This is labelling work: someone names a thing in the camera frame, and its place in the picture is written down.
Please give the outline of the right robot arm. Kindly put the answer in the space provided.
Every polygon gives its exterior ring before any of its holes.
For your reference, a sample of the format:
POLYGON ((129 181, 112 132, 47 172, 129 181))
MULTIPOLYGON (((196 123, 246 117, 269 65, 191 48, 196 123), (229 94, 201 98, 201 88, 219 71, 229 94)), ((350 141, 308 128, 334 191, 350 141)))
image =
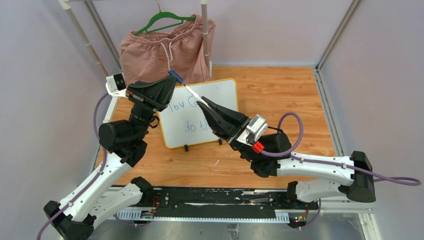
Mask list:
POLYGON ((338 196, 359 203, 376 201, 373 167, 364 152, 355 150, 348 156, 333 157, 295 152, 301 140, 291 144, 278 127, 276 133, 265 134, 268 124, 261 115, 250 118, 204 96, 197 103, 213 134, 239 152, 257 176, 312 178, 288 183, 285 201, 290 208, 338 196))

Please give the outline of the yellow framed whiteboard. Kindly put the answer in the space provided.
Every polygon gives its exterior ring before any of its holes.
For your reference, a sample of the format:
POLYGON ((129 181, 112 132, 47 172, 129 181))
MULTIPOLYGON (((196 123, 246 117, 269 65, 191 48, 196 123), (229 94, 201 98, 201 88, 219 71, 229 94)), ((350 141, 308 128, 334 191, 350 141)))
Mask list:
MULTIPOLYGON (((189 87, 211 101, 238 110, 237 84, 232 78, 214 80, 189 87)), ((174 88, 166 109, 158 113, 165 146, 169 149, 217 141, 197 99, 184 87, 174 88)))

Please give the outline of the white blue whiteboard marker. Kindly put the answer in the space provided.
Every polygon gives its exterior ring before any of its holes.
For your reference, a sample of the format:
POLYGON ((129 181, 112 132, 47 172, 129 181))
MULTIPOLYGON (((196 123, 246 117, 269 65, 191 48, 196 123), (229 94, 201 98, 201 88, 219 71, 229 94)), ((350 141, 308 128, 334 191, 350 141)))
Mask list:
POLYGON ((205 101, 205 100, 203 100, 202 99, 202 97, 198 94, 198 93, 196 93, 192 88, 190 88, 188 85, 186 85, 186 84, 184 84, 183 85, 184 86, 184 88, 191 94, 191 97, 189 97, 189 99, 190 98, 195 98, 196 99, 196 101, 197 102, 200 102, 200 103, 203 103, 204 105, 206 105, 208 108, 210 107, 209 105, 208 105, 208 103, 205 101))

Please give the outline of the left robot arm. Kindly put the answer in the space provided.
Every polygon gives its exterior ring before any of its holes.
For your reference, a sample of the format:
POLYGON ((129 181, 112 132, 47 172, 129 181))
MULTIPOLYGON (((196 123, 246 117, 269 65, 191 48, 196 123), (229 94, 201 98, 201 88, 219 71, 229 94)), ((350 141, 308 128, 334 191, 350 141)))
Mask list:
POLYGON ((126 84, 122 74, 106 78, 106 90, 112 97, 127 98, 133 104, 126 120, 103 123, 96 134, 103 150, 101 164, 69 195, 44 206, 47 224, 65 240, 87 240, 106 219, 124 208, 139 204, 149 206, 153 187, 137 177, 119 192, 103 194, 144 156, 149 129, 159 124, 158 112, 171 101, 176 84, 183 79, 174 71, 155 82, 136 81, 126 84))

